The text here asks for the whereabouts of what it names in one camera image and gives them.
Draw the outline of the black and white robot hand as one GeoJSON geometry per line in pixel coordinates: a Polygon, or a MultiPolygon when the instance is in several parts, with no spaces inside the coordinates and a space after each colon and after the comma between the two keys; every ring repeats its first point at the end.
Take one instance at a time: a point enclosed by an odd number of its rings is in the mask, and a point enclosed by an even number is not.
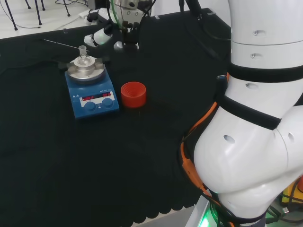
{"type": "Polygon", "coordinates": [[[84,43],[91,47],[102,46],[113,37],[115,32],[120,32],[122,39],[114,44],[115,50],[129,52],[139,50],[139,30],[143,11],[114,4],[107,8],[90,11],[86,20],[90,23],[100,22],[105,16],[108,16],[108,19],[104,27],[85,36],[84,43]]]}

